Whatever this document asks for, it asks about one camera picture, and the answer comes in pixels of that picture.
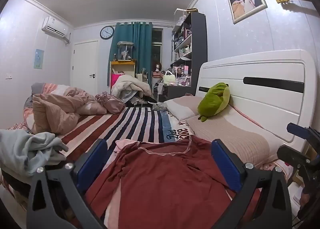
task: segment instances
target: light switch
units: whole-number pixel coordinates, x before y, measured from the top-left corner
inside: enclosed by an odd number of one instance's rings
[[[5,74],[5,79],[12,79],[12,74]]]

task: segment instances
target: picture frame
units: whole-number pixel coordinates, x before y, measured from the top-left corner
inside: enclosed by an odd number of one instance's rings
[[[265,0],[228,0],[233,24],[268,8]]]

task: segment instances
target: white door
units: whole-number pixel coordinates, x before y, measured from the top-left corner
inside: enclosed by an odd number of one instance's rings
[[[75,44],[72,54],[71,86],[91,95],[97,89],[98,41]]]

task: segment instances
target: blue poster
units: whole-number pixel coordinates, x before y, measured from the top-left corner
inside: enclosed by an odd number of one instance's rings
[[[36,49],[35,63],[33,65],[33,68],[42,69],[43,55],[44,55],[43,50]]]

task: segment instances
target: striped blanket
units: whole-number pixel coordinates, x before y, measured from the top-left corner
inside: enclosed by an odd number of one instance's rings
[[[184,139],[189,134],[192,133],[187,124],[179,123],[169,111],[142,107],[125,108],[118,115],[82,116],[74,130],[59,137],[69,147],[68,152],[62,152],[67,161],[76,161],[99,138],[105,139],[113,150],[117,140],[162,143]]]

